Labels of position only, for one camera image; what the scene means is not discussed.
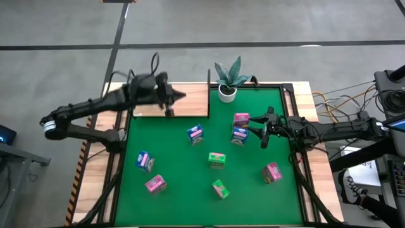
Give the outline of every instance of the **green table surface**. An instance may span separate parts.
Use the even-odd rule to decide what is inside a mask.
[[[211,92],[206,117],[140,117],[131,120],[116,225],[299,225],[301,209],[288,140],[270,137],[267,149],[250,134],[245,146],[230,143],[234,113],[263,115],[268,106],[283,115],[279,89],[239,89],[232,103]],[[201,124],[204,141],[191,146],[187,129]],[[250,123],[251,127],[262,127]],[[140,150],[155,157],[151,173],[135,166]],[[208,153],[227,155],[223,170],[209,168]],[[283,179],[266,184],[261,169],[277,162]],[[150,194],[145,183],[160,174],[168,187]],[[222,200],[212,183],[221,179],[230,195]]]

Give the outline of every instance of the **yellow and black tape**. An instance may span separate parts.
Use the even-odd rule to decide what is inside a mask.
[[[96,122],[96,118],[89,117],[86,122],[86,126],[91,128],[94,127]],[[72,224],[73,221],[73,214],[75,213],[76,204],[78,193],[80,190],[80,184],[83,179],[84,169],[85,169],[85,161],[87,160],[87,155],[89,154],[90,150],[90,143],[87,141],[83,141],[80,147],[80,154],[78,157],[78,162],[76,166],[76,173],[75,178],[73,180],[72,191],[70,192],[70,198],[68,203],[68,211],[65,217],[65,226],[69,226]]]

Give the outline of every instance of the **green leaf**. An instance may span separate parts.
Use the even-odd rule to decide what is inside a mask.
[[[238,87],[240,85],[242,85],[243,83],[245,83],[250,77],[252,77],[253,75],[241,75],[239,76],[235,82],[233,82],[232,84],[230,84],[231,86],[235,86]]]
[[[215,70],[216,70],[216,72],[218,73],[218,75],[220,76],[220,79],[221,80],[224,80],[226,83],[228,82],[228,77],[227,77],[227,74],[228,73],[225,73],[223,70],[222,70],[222,67],[219,65],[219,64],[217,64],[217,63],[215,63]]]
[[[232,67],[229,69],[229,79],[230,83],[234,83],[239,76],[240,71],[240,56],[236,59],[235,63],[233,63]]]
[[[229,87],[229,85],[228,85],[228,83],[227,83],[227,81],[225,81],[225,80],[217,80],[216,81],[216,83],[218,83],[218,84],[220,84],[220,85],[223,85],[223,86],[226,86],[228,89],[230,88]]]

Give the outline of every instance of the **gray floor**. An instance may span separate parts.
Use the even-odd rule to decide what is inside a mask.
[[[96,0],[4,0],[0,46],[112,44],[122,6]],[[403,40],[404,26],[394,0],[147,0],[130,5],[121,43]],[[155,51],[159,70],[167,71],[171,81],[205,81],[215,61],[230,65],[241,55],[242,73],[262,81],[310,81],[312,90],[324,92],[373,80],[373,72],[395,69],[405,59],[405,46],[395,45],[129,49],[118,52],[114,69],[148,72]],[[52,158],[47,168],[32,167],[40,177],[27,181],[14,227],[63,224],[80,141],[48,141],[38,123],[60,105],[99,96],[110,54],[0,51],[0,124],[18,132],[17,147]],[[370,85],[328,97],[353,96]],[[350,104],[343,110],[356,111]],[[373,103],[367,110],[383,119]],[[384,226],[366,211],[342,208],[350,224]]]

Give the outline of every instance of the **green box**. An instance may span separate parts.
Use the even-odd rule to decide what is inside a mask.
[[[227,156],[224,154],[211,152],[208,156],[209,166],[222,169],[225,167],[226,158]]]
[[[228,189],[226,189],[226,187],[222,184],[222,181],[220,179],[218,179],[214,182],[213,187],[221,199],[225,199],[226,197],[229,196]]]

